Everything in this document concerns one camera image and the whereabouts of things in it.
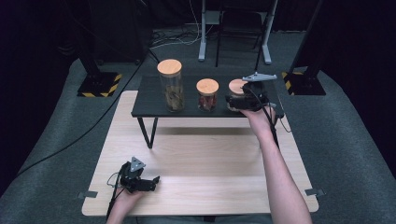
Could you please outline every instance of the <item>wooden table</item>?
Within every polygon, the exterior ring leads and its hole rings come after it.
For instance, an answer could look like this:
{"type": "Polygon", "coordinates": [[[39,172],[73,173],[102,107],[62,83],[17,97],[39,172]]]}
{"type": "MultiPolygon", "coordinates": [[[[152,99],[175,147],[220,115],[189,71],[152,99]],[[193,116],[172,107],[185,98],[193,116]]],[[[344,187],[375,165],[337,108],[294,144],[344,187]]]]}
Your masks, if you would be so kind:
{"type": "MultiPolygon", "coordinates": [[[[161,176],[130,215],[187,216],[270,213],[262,155],[246,118],[162,118],[156,145],[147,149],[139,124],[131,116],[137,91],[125,91],[110,125],[86,198],[85,216],[105,216],[113,188],[107,180],[132,156],[147,166],[144,179],[161,176]]],[[[288,121],[282,119],[289,129],[288,121]]],[[[280,149],[309,211],[318,210],[292,133],[278,122],[280,149]]]]}

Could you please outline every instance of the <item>chair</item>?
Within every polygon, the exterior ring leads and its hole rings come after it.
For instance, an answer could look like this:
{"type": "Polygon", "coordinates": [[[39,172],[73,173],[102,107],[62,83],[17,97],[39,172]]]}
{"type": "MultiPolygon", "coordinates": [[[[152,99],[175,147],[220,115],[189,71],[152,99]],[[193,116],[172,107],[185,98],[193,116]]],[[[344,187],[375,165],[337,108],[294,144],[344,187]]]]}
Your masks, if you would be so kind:
{"type": "Polygon", "coordinates": [[[255,70],[257,71],[259,59],[263,51],[262,46],[264,46],[264,42],[266,42],[268,38],[269,31],[271,30],[272,18],[274,16],[274,13],[269,11],[275,8],[276,5],[274,5],[274,3],[276,4],[276,2],[276,0],[220,0],[216,67],[219,65],[219,50],[222,37],[255,37],[256,41],[253,48],[255,49],[259,46],[255,65],[255,70]]]}

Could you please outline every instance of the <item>black curtain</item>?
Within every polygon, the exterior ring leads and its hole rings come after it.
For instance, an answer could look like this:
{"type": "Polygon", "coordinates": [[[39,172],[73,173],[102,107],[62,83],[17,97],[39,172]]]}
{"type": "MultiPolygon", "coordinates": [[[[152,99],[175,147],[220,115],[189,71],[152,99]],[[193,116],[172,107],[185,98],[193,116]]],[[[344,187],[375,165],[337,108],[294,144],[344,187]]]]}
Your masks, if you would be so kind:
{"type": "Polygon", "coordinates": [[[0,6],[0,195],[44,131],[74,58],[63,55],[55,1],[0,6]]]}
{"type": "Polygon", "coordinates": [[[390,6],[391,0],[324,0],[296,67],[319,66],[343,88],[396,176],[396,23],[390,6]]]}
{"type": "Polygon", "coordinates": [[[318,0],[278,0],[273,31],[305,31],[318,0]]]}
{"type": "Polygon", "coordinates": [[[201,22],[202,0],[148,0],[154,28],[201,22]]]}

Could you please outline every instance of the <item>cable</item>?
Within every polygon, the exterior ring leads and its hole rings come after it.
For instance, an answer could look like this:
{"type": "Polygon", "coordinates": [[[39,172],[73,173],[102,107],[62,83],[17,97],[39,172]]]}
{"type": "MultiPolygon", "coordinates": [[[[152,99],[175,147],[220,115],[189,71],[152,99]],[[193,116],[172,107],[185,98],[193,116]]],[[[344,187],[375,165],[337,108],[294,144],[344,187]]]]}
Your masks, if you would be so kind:
{"type": "Polygon", "coordinates": [[[113,190],[113,195],[111,196],[111,200],[110,200],[110,203],[108,204],[108,208],[107,208],[106,220],[108,220],[108,217],[110,216],[111,209],[113,209],[113,205],[114,205],[114,203],[116,202],[116,199],[117,199],[117,198],[120,196],[120,194],[125,190],[125,189],[122,189],[122,191],[121,191],[119,194],[117,194],[117,196],[116,196],[117,188],[119,187],[120,175],[121,175],[122,172],[124,171],[124,169],[125,169],[125,167],[126,167],[126,164],[127,164],[127,163],[125,163],[125,164],[123,164],[123,165],[121,166],[120,171],[119,171],[119,174],[117,175],[116,184],[115,184],[114,190],[113,190]]]}
{"type": "Polygon", "coordinates": [[[285,127],[285,124],[283,123],[282,119],[279,119],[279,120],[280,120],[280,123],[281,123],[282,126],[283,126],[283,129],[285,129],[285,131],[286,131],[287,133],[291,133],[291,130],[288,130],[288,129],[285,127]]]}
{"type": "Polygon", "coordinates": [[[115,187],[115,185],[109,184],[108,182],[110,182],[110,179],[111,179],[111,177],[113,177],[113,175],[117,175],[117,174],[118,174],[118,173],[116,172],[116,173],[112,174],[112,175],[108,178],[108,180],[107,180],[107,182],[106,182],[108,186],[111,186],[111,187],[113,187],[113,188],[115,187]]]}
{"type": "Polygon", "coordinates": [[[270,126],[271,126],[271,133],[273,134],[274,141],[275,141],[277,147],[279,148],[279,143],[278,143],[278,141],[277,141],[277,136],[276,136],[275,124],[272,122],[272,113],[271,113],[271,116],[268,115],[268,112],[267,112],[267,110],[265,109],[265,106],[262,104],[262,101],[261,101],[260,98],[256,95],[256,93],[253,92],[253,90],[252,90],[251,88],[245,87],[245,86],[244,86],[243,89],[246,89],[246,90],[250,91],[250,93],[253,94],[254,97],[255,97],[255,98],[257,99],[257,101],[259,102],[259,104],[260,104],[262,110],[263,110],[264,113],[265,113],[265,116],[268,118],[268,121],[269,121],[270,126]]]}
{"type": "Polygon", "coordinates": [[[84,29],[85,31],[87,31],[88,33],[90,33],[90,35],[92,35],[93,37],[97,38],[98,40],[102,41],[104,44],[106,44],[109,48],[111,48],[112,50],[114,50],[115,52],[117,52],[120,56],[123,56],[127,59],[130,60],[134,60],[133,57],[126,55],[124,53],[122,53],[121,51],[119,51],[118,49],[114,48],[113,46],[111,46],[110,44],[108,44],[104,39],[102,39],[101,37],[99,37],[98,35],[96,35],[94,32],[92,32],[90,29],[88,29],[87,27],[85,27],[81,22],[79,22],[78,20],[76,20],[76,18],[72,17],[73,21],[80,27],[82,27],[82,29],[84,29]]]}
{"type": "Polygon", "coordinates": [[[17,173],[17,175],[15,176],[15,179],[18,178],[18,177],[19,177],[20,175],[22,175],[23,173],[25,173],[25,172],[26,172],[27,170],[29,170],[30,168],[32,168],[32,167],[38,165],[38,164],[41,163],[42,161],[45,161],[45,160],[47,160],[47,159],[49,159],[49,158],[51,158],[51,157],[53,157],[53,156],[55,156],[55,155],[57,155],[57,154],[59,154],[59,153],[61,153],[61,152],[67,150],[68,148],[70,148],[71,146],[73,146],[75,143],[77,143],[79,140],[81,140],[85,135],[87,135],[93,128],[95,128],[96,125],[98,125],[98,123],[105,117],[105,115],[108,113],[108,111],[110,111],[111,107],[113,107],[113,105],[118,101],[118,99],[120,98],[122,92],[125,90],[126,86],[128,86],[129,82],[132,80],[132,78],[134,77],[134,75],[136,75],[137,71],[139,71],[141,65],[142,65],[142,63],[138,65],[138,67],[136,68],[136,70],[134,71],[134,73],[132,74],[132,76],[128,79],[127,83],[126,83],[126,84],[124,85],[124,87],[120,90],[120,93],[117,95],[116,99],[113,101],[113,103],[111,103],[110,107],[109,107],[109,108],[105,111],[105,113],[104,113],[104,114],[103,114],[103,115],[91,126],[91,128],[88,129],[88,131],[86,131],[84,134],[82,134],[80,137],[78,137],[76,140],[74,140],[73,142],[71,142],[71,143],[68,144],[67,146],[65,146],[65,147],[63,147],[63,148],[61,148],[61,149],[59,149],[58,151],[55,151],[55,152],[52,153],[52,154],[49,154],[47,157],[45,157],[45,158],[43,158],[43,159],[41,159],[41,160],[39,160],[39,161],[36,161],[36,162],[34,162],[33,164],[31,164],[31,165],[27,166],[26,168],[24,168],[23,170],[19,171],[19,172],[17,173]]]}
{"type": "Polygon", "coordinates": [[[154,58],[154,61],[156,63],[160,63],[160,60],[158,59],[157,55],[151,49],[148,49],[148,52],[149,52],[149,56],[151,58],[154,58]]]}
{"type": "Polygon", "coordinates": [[[201,39],[201,37],[199,37],[199,33],[200,33],[199,23],[198,23],[198,20],[196,19],[194,10],[193,10],[193,8],[192,8],[191,0],[190,0],[189,2],[190,2],[191,13],[192,13],[192,16],[194,17],[194,21],[195,21],[195,24],[196,24],[196,26],[197,26],[197,35],[196,35],[195,39],[192,40],[192,41],[184,42],[184,41],[182,40],[181,37],[182,37],[183,35],[185,35],[185,34],[188,34],[189,32],[187,32],[187,33],[182,33],[180,36],[176,36],[175,39],[165,38],[165,40],[169,40],[169,39],[170,39],[170,40],[178,40],[179,42],[177,42],[177,43],[161,44],[161,45],[158,45],[158,46],[151,47],[151,49],[156,49],[156,48],[159,48],[159,47],[163,47],[163,46],[167,46],[167,45],[175,45],[175,44],[191,45],[191,44],[193,44],[193,43],[195,43],[196,41],[198,41],[198,40],[201,39]]]}

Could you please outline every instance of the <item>short glass jar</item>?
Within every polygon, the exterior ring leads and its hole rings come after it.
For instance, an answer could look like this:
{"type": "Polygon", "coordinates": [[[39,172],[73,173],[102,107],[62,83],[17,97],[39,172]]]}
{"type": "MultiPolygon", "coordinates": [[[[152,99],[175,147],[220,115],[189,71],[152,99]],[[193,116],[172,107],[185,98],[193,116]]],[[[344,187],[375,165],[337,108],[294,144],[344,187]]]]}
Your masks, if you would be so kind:
{"type": "Polygon", "coordinates": [[[211,78],[204,78],[197,82],[198,108],[205,112],[213,111],[218,100],[219,83],[211,78]]]}
{"type": "MultiPolygon", "coordinates": [[[[228,84],[228,88],[230,89],[229,90],[229,94],[233,98],[245,98],[245,94],[244,94],[244,91],[242,90],[242,87],[246,83],[248,83],[248,82],[244,81],[244,80],[242,80],[240,78],[232,80],[228,84]]],[[[227,103],[227,108],[230,109],[231,111],[239,112],[239,109],[236,109],[235,107],[231,107],[229,103],[227,103]]]]}

